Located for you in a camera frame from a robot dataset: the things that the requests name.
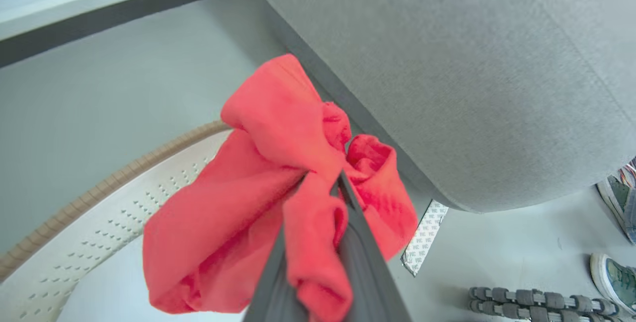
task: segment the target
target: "black trim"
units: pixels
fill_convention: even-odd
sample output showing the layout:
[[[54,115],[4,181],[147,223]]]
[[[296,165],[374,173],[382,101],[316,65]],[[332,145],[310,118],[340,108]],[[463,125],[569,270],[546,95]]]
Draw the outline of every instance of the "black trim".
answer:
[[[0,68],[134,19],[197,0],[126,0],[0,41]]]

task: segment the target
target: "floor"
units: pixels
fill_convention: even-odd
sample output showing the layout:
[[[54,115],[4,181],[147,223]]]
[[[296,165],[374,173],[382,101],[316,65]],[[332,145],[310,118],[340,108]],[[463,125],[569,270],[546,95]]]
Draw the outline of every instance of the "floor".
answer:
[[[129,161],[218,119],[285,52],[258,3],[201,0],[0,69],[0,251]],[[422,214],[429,195],[405,184]],[[591,252],[636,263],[593,188],[515,211],[450,211],[416,278],[399,256],[389,267],[414,322],[489,321],[466,311],[471,286],[597,297]]]

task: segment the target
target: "gray fabric ottoman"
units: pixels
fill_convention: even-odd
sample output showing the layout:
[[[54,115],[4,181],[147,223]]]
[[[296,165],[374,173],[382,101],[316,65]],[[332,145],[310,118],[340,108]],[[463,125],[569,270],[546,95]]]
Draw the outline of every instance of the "gray fabric ottoman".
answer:
[[[529,206],[636,155],[636,0],[266,0],[273,28],[450,207]]]

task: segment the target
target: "green sneaker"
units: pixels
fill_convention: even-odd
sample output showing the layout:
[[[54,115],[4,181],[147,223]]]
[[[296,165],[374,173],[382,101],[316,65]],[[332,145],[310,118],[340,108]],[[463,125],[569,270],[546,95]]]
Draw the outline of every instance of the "green sneaker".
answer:
[[[634,268],[618,265],[606,254],[592,254],[590,272],[598,292],[603,297],[613,300],[632,315],[636,315]]]
[[[627,174],[625,170],[598,183],[597,189],[629,241],[636,244],[636,189],[633,188],[636,175],[633,169],[627,170]]]

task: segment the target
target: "red fabric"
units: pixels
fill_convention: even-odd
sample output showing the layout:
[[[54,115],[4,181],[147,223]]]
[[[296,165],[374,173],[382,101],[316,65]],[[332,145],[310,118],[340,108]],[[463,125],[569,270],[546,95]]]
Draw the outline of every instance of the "red fabric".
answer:
[[[291,55],[257,69],[221,118],[234,131],[216,157],[145,227],[150,303],[168,313],[240,312],[284,222],[288,280],[298,299],[313,321],[343,320],[353,297],[336,247],[347,209],[329,191],[344,168],[389,259],[417,225],[395,150],[359,135],[345,153],[347,114],[321,102]]]

